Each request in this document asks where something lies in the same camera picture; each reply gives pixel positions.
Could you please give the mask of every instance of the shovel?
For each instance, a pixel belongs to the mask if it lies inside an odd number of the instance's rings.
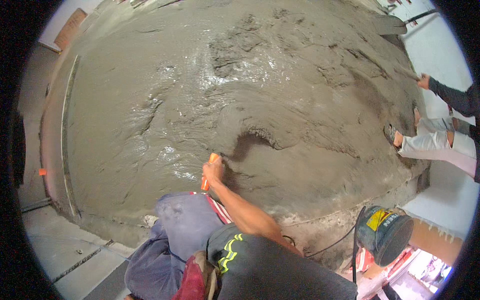
[[[424,13],[419,14],[411,19],[406,21],[400,20],[398,17],[389,16],[389,15],[378,15],[375,16],[373,20],[373,25],[377,30],[377,33],[381,36],[385,35],[404,35],[407,33],[407,24],[413,22],[419,18],[423,18],[424,16],[428,16],[434,12],[438,12],[438,10],[433,9]]]

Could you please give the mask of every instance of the sandal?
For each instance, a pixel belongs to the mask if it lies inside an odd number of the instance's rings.
[[[397,147],[393,144],[393,141],[395,140],[395,132],[396,128],[388,123],[384,126],[384,135],[387,138],[388,142],[395,148],[395,150],[398,152],[401,147]]]

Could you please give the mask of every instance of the red cloth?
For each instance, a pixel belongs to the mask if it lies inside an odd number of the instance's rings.
[[[199,300],[205,298],[205,284],[202,271],[194,262],[195,256],[190,256],[183,270],[180,288],[172,300]]]

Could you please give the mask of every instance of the white pants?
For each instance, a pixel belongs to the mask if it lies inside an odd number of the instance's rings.
[[[450,147],[447,130],[455,130],[452,117],[421,118],[417,125],[417,136],[404,136],[402,148],[398,154],[409,158],[448,161],[474,177],[477,166],[475,143],[469,136],[455,131],[453,145]]]

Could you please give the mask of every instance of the black sleeve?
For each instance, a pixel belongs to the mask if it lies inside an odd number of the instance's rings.
[[[466,92],[460,92],[430,77],[428,89],[465,117],[478,115],[480,99],[474,85],[470,86]]]

